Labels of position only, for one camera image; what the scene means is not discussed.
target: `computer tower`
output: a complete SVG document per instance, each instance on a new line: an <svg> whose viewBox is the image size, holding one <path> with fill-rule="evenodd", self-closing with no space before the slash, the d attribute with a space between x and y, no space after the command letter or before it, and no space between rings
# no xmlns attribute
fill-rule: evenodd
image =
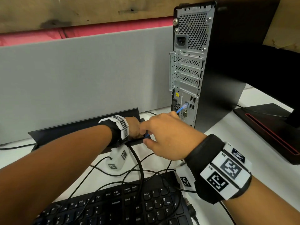
<svg viewBox="0 0 300 225"><path fill-rule="evenodd" d="M174 9L170 91L172 110L188 103L178 113L182 121L206 132L235 108L246 85L236 77L243 73L235 59L263 43L279 1L224 0Z"/></svg>

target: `black keyboard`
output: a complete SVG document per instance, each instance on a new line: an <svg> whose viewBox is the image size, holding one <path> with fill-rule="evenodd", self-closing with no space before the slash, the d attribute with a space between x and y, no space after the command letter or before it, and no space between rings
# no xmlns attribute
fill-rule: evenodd
<svg viewBox="0 0 300 225"><path fill-rule="evenodd" d="M171 182L171 185L179 187L173 171L163 173L163 176ZM133 201L138 184L139 181L133 181L130 184L99 190L95 195L88 193L72 197L68 203L66 200L52 203L37 216L33 225L126 225L129 224L128 221L130 225L193 224L181 192L179 193L158 175L144 182L141 199L134 207Z"/></svg>

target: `ventilation grille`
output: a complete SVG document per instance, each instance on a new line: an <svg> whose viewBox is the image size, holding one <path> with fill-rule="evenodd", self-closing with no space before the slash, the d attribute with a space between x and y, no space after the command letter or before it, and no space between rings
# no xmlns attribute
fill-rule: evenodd
<svg viewBox="0 0 300 225"><path fill-rule="evenodd" d="M192 65L196 65L196 66L202 66L201 61L196 61L196 60L188 59L188 58L184 58L184 57L180 57L179 61L182 62L182 63L185 63L185 64L192 64Z"/></svg>
<svg viewBox="0 0 300 225"><path fill-rule="evenodd" d="M207 45L208 25L207 13L187 14L179 16L179 34L188 35L188 48L201 50Z"/></svg>
<svg viewBox="0 0 300 225"><path fill-rule="evenodd" d="M178 110L180 109L180 104L179 103L176 103L174 105L174 111L177 112Z"/></svg>
<svg viewBox="0 0 300 225"><path fill-rule="evenodd" d="M184 67L179 67L176 66L176 70L179 70L180 72L184 72L184 73L188 73L191 74L193 76L199 77L199 70L193 70L193 69L189 69L189 68L184 68Z"/></svg>
<svg viewBox="0 0 300 225"><path fill-rule="evenodd" d="M196 86L196 87L197 87L197 85L198 85L198 81L197 81L197 80L191 79L191 78L189 78L189 77L187 77L187 76L182 76L182 75L179 75L179 74L176 74L176 73L175 73L174 78L175 78L175 79L180 79L180 80L182 80L182 81L185 81L185 82L187 82L187 83L189 83L189 84L192 84L193 86Z"/></svg>

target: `desk surface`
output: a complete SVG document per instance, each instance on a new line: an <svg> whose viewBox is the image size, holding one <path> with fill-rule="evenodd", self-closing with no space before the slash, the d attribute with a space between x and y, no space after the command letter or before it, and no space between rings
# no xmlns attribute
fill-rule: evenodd
<svg viewBox="0 0 300 225"><path fill-rule="evenodd" d="M245 89L239 104L242 106L254 106L266 103L276 103L279 106L291 111L287 106L284 106L280 102L267 96L266 94L254 89ZM152 112L162 113L170 112L171 108L157 109ZM141 113L141 118L148 120L152 114ZM270 189L280 195L289 204L300 211L300 166L293 166L282 159L264 140L261 139L251 128L249 128L242 120L240 120L233 112L225 116L221 121L215 124L209 129L206 134L215 134L223 141L228 141L238 148L238 150L245 155L253 163L253 174L267 185ZM23 140L21 142L14 142L7 147L13 147L16 145L24 145L28 143L34 143L32 139ZM137 152L140 159L143 159L146 155L152 153L144 144L139 144L133 147ZM9 151L0 151L0 168L10 164L11 162L23 157L30 153L31 147L24 147L20 149L14 149ZM99 155L93 164L96 164L101 158L108 154ZM143 161L143 167L148 170L162 170L168 166L169 160L163 159L156 155L152 155ZM136 161L133 155L129 155L126 159L122 172L130 170ZM179 164L179 161L173 161L170 168L175 168ZM111 174L122 173L121 171L112 171L105 166L105 162L98 165L99 168L107 171ZM73 190L79 185L82 179L90 171L89 167L78 179L71 185L57 200L63 200L69 197ZM145 172L145 177L149 177L152 174ZM98 170L94 170L88 178L84 181L81 187L77 190L74 196L82 195L85 193L93 192L106 183L113 181L121 181L123 177L111 177L101 173ZM126 181L134 181L139 179L137 172L131 172L126 178ZM220 204L211 205L202 200L192 199L188 194L183 193L188 198L190 203L193 204L197 211L197 218L203 225L209 224L232 224L228 215Z"/></svg>

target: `gray partition panel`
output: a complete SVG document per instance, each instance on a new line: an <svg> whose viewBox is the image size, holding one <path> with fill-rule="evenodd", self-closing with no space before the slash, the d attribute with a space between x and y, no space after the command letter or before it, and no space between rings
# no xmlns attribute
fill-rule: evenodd
<svg viewBox="0 0 300 225"><path fill-rule="evenodd" d="M171 105L173 27L0 48L0 144L28 131Z"/></svg>

